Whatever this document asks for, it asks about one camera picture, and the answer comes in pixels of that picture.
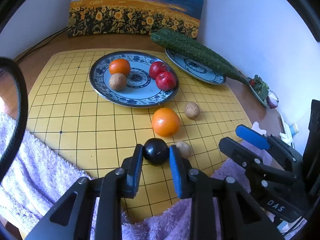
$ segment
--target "brown table surface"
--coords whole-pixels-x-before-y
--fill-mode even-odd
[[[68,38],[67,33],[64,32],[48,45],[31,53],[20,63],[28,92],[30,92],[45,64],[55,53],[75,49],[99,48],[143,49],[164,52],[164,48],[153,43],[149,36],[108,34]],[[238,98],[252,123],[259,122],[260,128],[267,130],[268,134],[279,135],[279,132],[283,131],[279,113],[275,109],[266,109],[262,106],[251,93],[249,87],[229,78],[227,79],[227,84]],[[5,112],[16,118],[17,99],[15,86],[7,74],[0,78],[0,97],[5,103]]]

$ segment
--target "blue gripper pad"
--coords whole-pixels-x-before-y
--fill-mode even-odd
[[[187,172],[191,169],[191,164],[187,159],[180,157],[180,153],[175,145],[170,147],[169,163],[175,192],[181,199],[190,198],[192,189],[188,181]]]
[[[236,135],[260,150],[268,150],[270,148],[267,137],[262,136],[242,124],[237,126]]]
[[[126,183],[129,186],[130,191],[132,192],[133,196],[135,196],[138,192],[139,183],[140,183],[140,176],[142,170],[142,148],[141,144],[137,144],[134,150],[130,166],[127,171],[127,179]]]

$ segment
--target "potato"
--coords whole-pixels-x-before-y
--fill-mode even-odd
[[[109,79],[109,86],[114,91],[120,91],[127,85],[127,78],[122,73],[115,73]]]
[[[184,107],[184,113],[189,119],[195,119],[200,114],[200,107],[196,103],[187,103]]]
[[[182,158],[189,158],[191,153],[192,153],[192,150],[191,150],[191,146],[188,145],[186,142],[184,141],[180,141],[180,142],[176,142],[175,143],[179,153],[180,153],[180,156]]]

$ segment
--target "braided black cable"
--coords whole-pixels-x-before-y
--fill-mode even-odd
[[[20,148],[28,118],[28,94],[27,87],[24,81],[22,72],[13,60],[0,57],[0,68],[5,70],[12,77],[18,99],[18,115],[17,123],[14,128],[11,140],[0,159],[0,183],[2,182],[5,174],[9,170],[17,152]]]

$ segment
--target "cucumber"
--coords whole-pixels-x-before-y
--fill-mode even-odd
[[[227,76],[249,85],[248,80],[218,53],[181,33],[170,29],[160,29],[150,34],[151,40],[161,47],[188,57],[211,68],[215,73]]]

